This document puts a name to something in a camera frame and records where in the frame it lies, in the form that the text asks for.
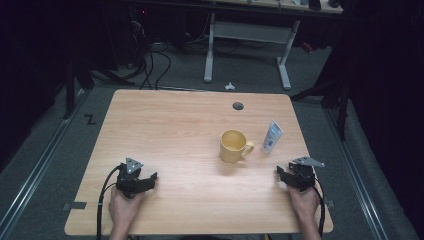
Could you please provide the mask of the yellow mug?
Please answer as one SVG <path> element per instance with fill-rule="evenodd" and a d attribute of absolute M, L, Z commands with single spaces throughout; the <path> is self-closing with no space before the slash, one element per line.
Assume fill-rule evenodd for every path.
<path fill-rule="evenodd" d="M 236 163 L 249 155 L 255 144 L 238 130 L 227 130 L 220 139 L 220 158 L 226 163 Z"/>

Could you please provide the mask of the white table frame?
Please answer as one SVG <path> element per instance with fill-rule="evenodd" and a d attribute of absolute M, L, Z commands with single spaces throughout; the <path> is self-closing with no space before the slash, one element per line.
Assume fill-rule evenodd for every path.
<path fill-rule="evenodd" d="M 277 10 L 289 13 L 318 13 L 330 16 L 341 15 L 343 8 L 333 4 L 332 0 L 211 0 L 212 7 L 219 5 L 246 6 L 254 10 Z M 291 82 L 287 73 L 286 61 L 293 42 L 297 35 L 300 19 L 296 18 L 289 26 L 265 25 L 262 23 L 242 23 L 236 20 L 217 20 L 215 14 L 210 15 L 208 52 L 205 62 L 204 81 L 209 83 L 213 79 L 214 41 L 216 38 L 246 40 L 262 43 L 282 44 L 281 55 L 276 58 L 282 87 L 291 89 Z"/>

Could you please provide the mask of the person's left hand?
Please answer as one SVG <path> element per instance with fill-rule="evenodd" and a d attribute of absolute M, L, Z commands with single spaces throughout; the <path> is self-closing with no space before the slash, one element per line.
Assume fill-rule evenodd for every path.
<path fill-rule="evenodd" d="M 133 198 L 128 199 L 116 187 L 111 189 L 109 212 L 113 222 L 114 232 L 127 233 L 129 231 L 140 210 L 143 198 L 144 194 L 139 193 Z"/>

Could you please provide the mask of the person's right hand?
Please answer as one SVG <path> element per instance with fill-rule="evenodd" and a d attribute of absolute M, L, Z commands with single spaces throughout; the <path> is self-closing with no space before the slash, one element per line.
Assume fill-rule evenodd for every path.
<path fill-rule="evenodd" d="M 319 205 L 319 197 L 313 188 L 300 191 L 288 186 L 292 207 L 299 219 L 313 219 Z"/>

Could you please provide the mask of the metal floor rail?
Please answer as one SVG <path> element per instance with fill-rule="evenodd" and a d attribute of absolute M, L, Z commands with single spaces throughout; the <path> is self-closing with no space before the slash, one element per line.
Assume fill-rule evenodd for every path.
<path fill-rule="evenodd" d="M 90 90 L 82 89 L 73 93 L 74 106 L 67 113 L 66 91 L 61 91 L 55 105 L 31 128 L 29 136 L 0 173 L 0 240 L 8 239 L 47 171 L 76 111 L 89 94 Z"/>
<path fill-rule="evenodd" d="M 331 125 L 332 132 L 337 139 L 339 148 L 342 151 L 344 162 L 347 166 L 347 172 L 351 185 L 355 191 L 356 198 L 359 201 L 361 211 L 363 212 L 367 224 L 371 230 L 374 240 L 389 240 L 387 232 L 381 222 L 381 219 L 375 208 L 374 201 L 368 193 L 360 172 L 354 162 L 353 156 L 345 140 L 338 132 L 337 119 L 332 110 L 324 110 L 324 114 Z"/>

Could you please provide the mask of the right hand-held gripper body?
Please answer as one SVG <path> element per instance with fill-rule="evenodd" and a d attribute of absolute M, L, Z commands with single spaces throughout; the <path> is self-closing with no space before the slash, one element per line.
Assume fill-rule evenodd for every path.
<path fill-rule="evenodd" d="M 290 186 L 304 191 L 309 187 L 315 186 L 314 168 L 323 168 L 325 164 L 317 161 L 309 156 L 304 156 L 292 160 L 290 163 L 297 164 L 295 169 L 290 169 L 293 179 L 289 183 Z"/>

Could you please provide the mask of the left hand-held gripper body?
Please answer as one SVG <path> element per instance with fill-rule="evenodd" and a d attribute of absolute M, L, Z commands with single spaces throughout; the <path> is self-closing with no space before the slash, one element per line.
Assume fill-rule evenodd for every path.
<path fill-rule="evenodd" d="M 144 182 L 139 179 L 142 167 L 142 163 L 130 157 L 127 157 L 125 163 L 120 165 L 116 187 L 128 199 L 146 191 Z"/>

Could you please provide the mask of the white tube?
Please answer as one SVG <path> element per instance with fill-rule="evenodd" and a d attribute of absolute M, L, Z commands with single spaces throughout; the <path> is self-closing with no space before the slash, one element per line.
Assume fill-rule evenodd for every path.
<path fill-rule="evenodd" d="M 262 151 L 266 154 L 270 153 L 283 134 L 284 130 L 276 121 L 272 120 L 262 144 Z"/>

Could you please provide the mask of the black stand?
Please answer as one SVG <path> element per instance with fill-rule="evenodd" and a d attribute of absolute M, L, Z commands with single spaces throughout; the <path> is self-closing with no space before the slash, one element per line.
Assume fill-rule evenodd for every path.
<path fill-rule="evenodd" d="M 69 119 L 75 109 L 75 82 L 78 82 L 83 90 L 91 90 L 94 87 L 89 66 L 81 58 L 71 59 L 66 66 L 66 110 L 64 119 Z"/>
<path fill-rule="evenodd" d="M 322 96 L 321 106 L 323 108 L 338 108 L 336 118 L 336 130 L 339 137 L 345 141 L 345 123 L 348 117 L 348 98 L 350 84 L 345 80 L 332 80 L 326 83 L 320 83 L 317 86 L 302 91 L 294 96 L 291 96 L 292 101 L 299 101 L 307 96 L 320 95 Z"/>

